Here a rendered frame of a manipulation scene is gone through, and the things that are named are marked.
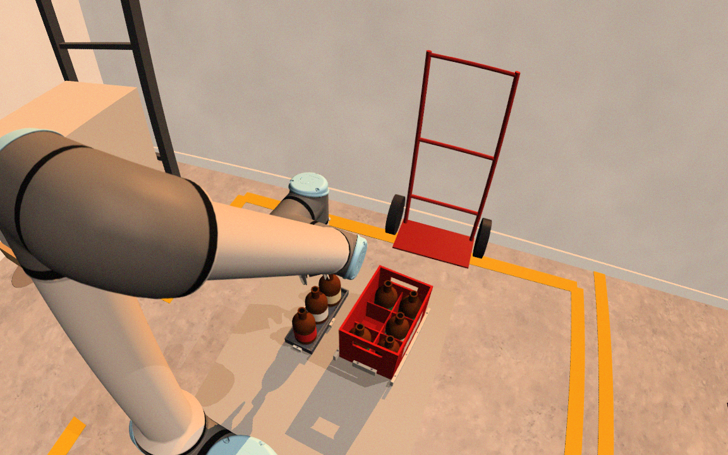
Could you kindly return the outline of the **brown bottle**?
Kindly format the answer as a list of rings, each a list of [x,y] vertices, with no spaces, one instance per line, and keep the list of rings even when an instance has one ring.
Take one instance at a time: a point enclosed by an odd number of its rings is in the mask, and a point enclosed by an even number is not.
[[[405,296],[404,298],[402,298],[401,303],[399,304],[398,313],[401,312],[404,314],[405,317],[415,320],[415,317],[421,308],[422,302],[421,299],[417,297],[417,291],[412,290],[409,293],[409,296]]]
[[[326,322],[329,312],[327,311],[327,297],[320,291],[319,287],[312,287],[305,298],[306,311],[314,315],[316,324]]]
[[[349,333],[352,333],[358,337],[361,337],[362,339],[366,339],[368,342],[372,342],[372,334],[368,331],[368,329],[365,328],[365,326],[362,323],[356,324],[356,327],[350,329]],[[370,349],[366,348],[366,346],[362,346],[361,344],[358,344],[354,342],[353,344],[356,344],[357,346],[360,346],[364,349]]]
[[[329,274],[330,279],[324,280],[322,276],[318,287],[320,291],[327,297],[327,307],[334,307],[341,301],[341,282],[340,277],[335,274]]]
[[[395,337],[393,337],[392,335],[387,335],[386,339],[382,339],[380,342],[378,342],[377,345],[382,346],[383,348],[386,348],[386,349],[390,349],[391,351],[396,352],[396,353],[401,348],[399,346],[399,344],[395,341]],[[382,353],[379,353],[376,351],[375,351],[375,353],[378,355],[382,355]]]
[[[404,339],[408,333],[408,329],[410,324],[404,317],[403,313],[397,313],[396,316],[393,316],[388,320],[386,323],[386,329],[385,333],[387,335],[392,335],[395,337],[395,339],[399,339],[402,342],[404,342]]]
[[[294,336],[297,342],[301,344],[311,344],[316,340],[316,323],[314,316],[306,311],[306,308],[300,307],[298,313],[292,319],[294,327]]]
[[[392,287],[392,281],[385,281],[382,287],[375,292],[375,303],[380,307],[392,310],[397,302],[397,291]]]

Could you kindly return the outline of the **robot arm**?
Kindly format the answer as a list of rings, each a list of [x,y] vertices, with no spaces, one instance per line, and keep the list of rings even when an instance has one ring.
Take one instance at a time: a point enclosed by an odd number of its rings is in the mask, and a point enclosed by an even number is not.
[[[296,174],[288,188],[265,215],[53,130],[0,138],[0,230],[144,455],[277,455],[180,389],[137,297],[181,298],[213,280],[355,279],[367,241],[329,226],[326,178]]]

